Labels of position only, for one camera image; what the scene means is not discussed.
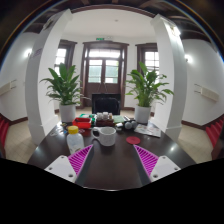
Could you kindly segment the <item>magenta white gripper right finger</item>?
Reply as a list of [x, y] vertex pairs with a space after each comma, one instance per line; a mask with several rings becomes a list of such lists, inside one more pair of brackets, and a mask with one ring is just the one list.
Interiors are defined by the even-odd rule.
[[134, 148], [151, 182], [180, 170], [180, 167], [165, 155], [157, 156], [138, 145], [135, 145]]

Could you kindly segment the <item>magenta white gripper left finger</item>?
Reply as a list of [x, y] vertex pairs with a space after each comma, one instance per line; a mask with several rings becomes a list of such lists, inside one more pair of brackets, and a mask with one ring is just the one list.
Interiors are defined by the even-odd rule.
[[70, 156], [59, 156], [45, 168], [45, 171], [74, 183], [81, 173], [92, 147], [93, 145], [89, 145]]

